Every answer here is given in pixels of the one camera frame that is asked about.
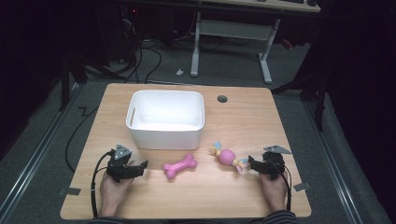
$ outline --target black cable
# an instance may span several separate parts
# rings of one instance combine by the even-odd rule
[[[134,74],[134,72],[136,71],[136,69],[140,66],[140,63],[142,63],[142,44],[140,44],[139,46],[139,51],[140,51],[140,58],[139,58],[139,63],[134,67],[134,70],[128,75],[127,78],[125,78],[124,83],[128,82],[128,79]],[[136,83],[139,83],[139,76],[137,76],[136,78]]]
[[[148,84],[149,76],[151,75],[152,72],[155,71],[155,69],[158,68],[158,66],[160,66],[161,61],[163,60],[163,56],[161,56],[161,54],[157,50],[155,50],[155,49],[147,49],[147,50],[151,50],[151,51],[157,53],[158,56],[160,56],[160,60],[158,61],[157,65],[146,75],[145,84]]]
[[[93,171],[92,182],[91,182],[91,205],[92,205],[92,212],[93,212],[93,216],[94,217],[98,217],[98,210],[97,210],[97,207],[96,207],[96,195],[95,195],[95,178],[96,178],[96,174],[99,172],[98,168],[99,168],[99,165],[102,162],[102,160],[106,156],[110,156],[110,155],[111,155],[111,151],[108,151],[107,153],[105,153],[105,155],[103,155],[100,158],[100,160],[96,164],[95,170]]]
[[[117,70],[117,71],[114,71],[114,72],[112,72],[112,73],[113,73],[114,75],[119,75],[119,74],[121,74],[121,73],[124,73],[124,72],[130,70],[132,67],[134,67],[135,62],[136,62],[135,57],[132,56],[132,57],[131,57],[131,60],[128,62],[128,64],[127,64],[125,67],[123,67],[123,68],[121,68],[121,69],[119,69],[119,70]],[[93,71],[93,70],[91,70],[91,69],[88,68],[88,67],[85,67],[85,71],[86,71],[87,73],[91,74],[91,75],[98,76],[98,77],[99,77],[99,76],[105,75],[104,73],[100,73],[100,72]]]
[[[134,80],[137,84],[140,83],[139,81],[139,74],[137,74],[137,69],[134,70]]]
[[[243,43],[238,43],[238,42],[227,40],[226,38],[222,38],[222,41],[225,42],[225,43],[228,43],[228,44],[244,46],[244,45],[250,44],[250,42],[258,42],[259,40],[249,39],[249,40],[246,40]]]
[[[282,176],[283,180],[284,180],[285,183],[286,183],[286,187],[288,188],[288,201],[287,201],[287,203],[286,203],[286,209],[287,209],[288,211],[290,211],[290,205],[291,205],[291,174],[290,174],[290,171],[289,171],[288,167],[286,167],[285,165],[283,165],[283,166],[286,168],[286,170],[289,172],[289,176],[290,176],[290,187],[289,187],[288,180],[287,180],[286,177],[283,175],[283,173],[280,172],[279,169],[277,169],[277,167],[274,165],[274,163],[271,161],[271,159],[268,158],[268,161],[271,162],[271,164],[275,167],[275,169],[277,170],[277,172],[280,174],[280,176]]]
[[[218,48],[220,48],[221,46],[222,46],[222,44],[223,44],[223,41],[222,41],[222,38],[220,39],[220,40],[217,40],[215,37],[209,37],[209,36],[203,36],[203,37],[206,37],[206,39],[208,39],[208,40],[215,40],[215,41],[217,41],[217,42],[219,42],[219,44],[217,45],[217,46],[215,46],[214,48],[206,48],[206,47],[204,47],[201,43],[200,43],[200,48],[202,48],[202,49],[212,49],[212,50],[214,50],[214,49],[218,49]]]
[[[112,71],[108,70],[107,68],[103,67],[101,64],[92,61],[88,58],[86,58],[85,56],[81,55],[81,54],[75,54],[75,56],[83,63],[83,64],[88,64],[90,66],[92,66],[94,69],[98,70],[99,72],[103,73],[104,75],[108,76],[108,77],[113,77],[115,79],[120,79],[122,78],[121,76],[119,76],[118,74],[113,73]]]
[[[66,159],[66,163],[67,166],[69,167],[69,169],[74,173],[76,170],[71,166],[69,159],[68,159],[68,150],[69,150],[69,146],[70,143],[72,142],[72,139],[74,137],[74,135],[76,134],[76,132],[78,131],[78,129],[81,127],[81,125],[84,123],[84,121],[90,117],[90,115],[93,114],[93,112],[95,112],[97,109],[99,108],[99,106],[97,106],[93,111],[91,111],[77,126],[77,128],[73,131],[72,135],[70,136],[69,140],[67,141],[67,145],[66,145],[66,149],[64,151],[64,157]]]
[[[158,40],[156,40],[156,39],[143,40],[143,43],[144,43],[144,42],[151,42],[151,41],[154,41],[154,45],[149,46],[149,47],[145,47],[145,49],[153,49],[153,48],[157,47],[157,45],[158,45]]]
[[[173,42],[194,36],[194,35],[190,35],[190,33],[191,33],[192,28],[194,27],[194,24],[196,23],[195,22],[196,18],[197,18],[197,12],[194,13],[194,17],[192,18],[192,22],[191,22],[189,31],[187,31],[187,33],[185,35],[183,35],[182,37],[174,39]]]
[[[99,172],[101,172],[102,170],[105,170],[107,168],[107,166],[100,168],[98,171],[96,171],[96,173],[98,174]]]
[[[188,36],[188,37],[186,37],[186,38],[184,38],[182,40],[178,40],[178,41],[174,40],[174,41],[172,41],[172,43],[174,43],[176,45],[179,45],[181,47],[189,47],[189,46],[194,45],[194,41],[193,40],[189,40],[189,38],[191,38],[191,37],[194,37],[194,35]],[[189,41],[190,43],[189,44],[180,44],[180,43],[178,43],[178,42],[181,42],[181,41]]]

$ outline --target dark background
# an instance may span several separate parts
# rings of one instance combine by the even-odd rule
[[[396,207],[391,183],[392,130],[395,126],[396,23],[394,1],[322,1],[321,14],[348,18],[322,26],[316,21],[282,20],[276,42],[312,43],[297,79],[318,67],[329,52],[327,92],[362,170],[367,175],[389,217]],[[126,43],[113,32],[122,29],[114,18],[117,7],[101,10],[81,1],[8,1],[2,3],[0,66],[0,155],[3,158],[28,119],[47,98],[62,73],[66,54],[79,52],[102,65],[125,58]],[[174,30],[185,31],[181,19],[191,13],[172,10],[145,11],[145,34],[172,44]],[[302,85],[301,89],[310,88]]]

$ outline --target rubber toy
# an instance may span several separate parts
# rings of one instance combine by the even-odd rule
[[[210,152],[219,158],[221,164],[234,166],[239,173],[242,172],[243,168],[247,167],[248,159],[236,160],[235,153],[230,149],[220,149],[220,142],[216,142],[213,147],[210,148]]]
[[[176,177],[177,172],[186,168],[195,168],[196,166],[197,161],[193,158],[192,154],[188,153],[181,161],[178,161],[174,164],[166,163],[163,166],[163,170],[166,172],[166,177],[168,179],[173,179]]]

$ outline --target hand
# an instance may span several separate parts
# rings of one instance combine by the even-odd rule
[[[285,210],[285,198],[288,192],[288,186],[285,180],[279,175],[275,180],[271,180],[269,175],[260,174],[262,180],[262,191],[264,192],[264,198],[270,205],[271,213],[279,210]]]
[[[134,178],[122,179],[120,183],[117,183],[106,172],[104,173],[100,186],[102,210],[99,217],[114,217],[117,214],[117,210],[132,182],[134,182]]]

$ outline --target wire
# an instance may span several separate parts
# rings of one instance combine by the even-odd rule
[[[156,84],[165,84],[165,85],[183,85],[183,86],[193,86],[195,84],[185,83],[185,82],[172,82],[172,81],[161,81],[161,80],[154,80],[148,79],[148,83],[156,83]]]
[[[158,45],[158,40],[156,40],[156,39],[146,39],[146,40],[143,40],[143,42],[151,42],[151,41],[154,41],[154,45],[153,45],[153,46],[150,46],[150,47],[145,47],[145,49],[153,49],[153,48],[157,47],[157,45]]]
[[[126,71],[128,71],[128,70],[130,70],[132,67],[134,67],[134,64],[135,64],[135,62],[136,62],[136,60],[134,59],[134,56],[131,58],[131,60],[128,62],[128,64],[125,66],[125,67],[123,67],[123,68],[121,68],[121,69],[119,69],[119,70],[117,70],[117,71],[114,71],[114,72],[112,72],[112,71],[110,71],[110,70],[108,70],[109,72],[111,72],[111,73],[113,73],[114,75],[119,75],[119,74],[121,74],[121,73],[124,73],[124,72],[126,72]],[[105,75],[104,73],[100,73],[100,72],[96,72],[96,71],[94,71],[94,70],[91,70],[90,68],[88,68],[88,67],[85,67],[85,71],[87,72],[87,73],[89,73],[89,74],[91,74],[91,75],[94,75],[94,76],[103,76],[103,75]]]
[[[98,174],[99,172],[101,172],[102,170],[105,170],[107,168],[107,166],[100,168],[98,171],[96,171],[96,173]]]
[[[158,56],[160,56],[160,60],[158,61],[157,65],[146,75],[145,84],[148,84],[149,76],[151,75],[152,72],[155,71],[155,69],[158,68],[158,66],[160,66],[161,61],[163,60],[163,57],[161,56],[161,54],[157,50],[155,50],[155,49],[147,49],[147,50],[151,50],[151,51],[157,53]]]
[[[188,31],[185,35],[183,35],[181,38],[174,39],[175,41],[183,40],[183,39],[185,39],[185,38],[190,38],[191,36],[193,36],[193,35],[189,35],[189,34],[191,33],[192,27],[193,27],[194,24],[195,24],[195,19],[196,19],[196,17],[197,17],[197,13],[195,12],[195,13],[194,13],[194,17],[192,18],[192,22],[191,22],[191,26],[190,26],[189,31]]]
[[[186,37],[186,38],[184,38],[184,39],[182,39],[182,40],[173,41],[172,43],[174,43],[174,44],[176,44],[176,45],[179,45],[179,46],[181,46],[181,47],[189,47],[189,46],[194,45],[194,41],[188,40],[188,39],[191,38],[191,37],[194,37],[194,35],[188,36],[188,37]],[[180,43],[179,43],[179,42],[181,42],[181,41],[187,42],[187,40],[190,41],[189,44],[180,44]]]
[[[93,212],[93,216],[94,216],[94,217],[98,217],[98,210],[97,210],[97,207],[96,207],[96,195],[95,195],[95,178],[96,178],[96,174],[97,174],[100,170],[104,169],[104,168],[102,168],[102,169],[98,170],[100,163],[102,162],[102,160],[103,160],[106,156],[109,156],[109,155],[111,155],[111,151],[108,151],[107,153],[105,153],[105,155],[103,155],[103,156],[100,158],[100,160],[99,160],[98,163],[96,164],[95,170],[93,171],[93,175],[92,175],[92,182],[91,182],[91,205],[92,205],[92,212]]]
[[[206,48],[206,47],[204,47],[202,44],[200,44],[200,47],[202,48],[202,49],[218,49],[218,48],[220,48],[221,46],[222,46],[222,44],[223,44],[223,41],[222,41],[222,38],[220,39],[220,40],[217,40],[214,36],[211,36],[211,37],[209,37],[209,36],[206,36],[206,39],[208,39],[208,40],[215,40],[215,41],[217,41],[217,42],[219,42],[219,44],[217,45],[217,46],[215,46],[214,48]]]
[[[67,141],[67,145],[66,145],[66,149],[64,151],[64,157],[66,159],[66,163],[67,166],[69,167],[69,169],[74,173],[76,170],[71,166],[69,159],[68,159],[68,150],[70,147],[70,143],[72,141],[72,139],[74,138],[74,135],[76,134],[76,132],[78,131],[78,129],[81,127],[81,125],[84,123],[84,121],[90,117],[90,115],[93,114],[93,112],[95,112],[97,109],[99,108],[99,106],[97,106],[93,111],[91,111],[91,113],[89,113],[77,126],[77,128],[73,131],[72,135],[70,136],[69,140]]]
[[[134,70],[129,74],[127,78],[125,78],[124,83],[128,82],[128,79],[134,74],[136,69],[140,66],[140,63],[142,62],[142,44],[139,46],[139,51],[140,51],[140,58],[139,58],[139,63],[134,67]],[[139,76],[136,74],[136,83],[139,83]]]
[[[279,171],[279,169],[277,169],[277,167],[274,165],[274,163],[271,161],[270,158],[268,158],[268,161],[271,162],[271,164],[275,167],[275,169],[277,170],[277,172],[280,174],[280,176],[282,176],[283,180],[286,183],[286,187],[288,188],[288,201],[286,203],[286,209],[288,209],[288,211],[290,211],[290,205],[291,205],[291,174],[290,171],[288,169],[288,167],[286,167],[285,165],[283,165],[283,167],[286,168],[286,170],[289,172],[289,176],[290,176],[290,186],[288,183],[288,180],[286,179],[286,177],[283,175],[282,172]]]
[[[228,43],[228,44],[244,46],[244,45],[250,44],[251,42],[258,42],[259,40],[249,39],[249,40],[247,40],[247,41],[245,41],[243,43],[238,43],[238,42],[227,40],[226,38],[222,38],[222,41],[225,42],[225,43]]]

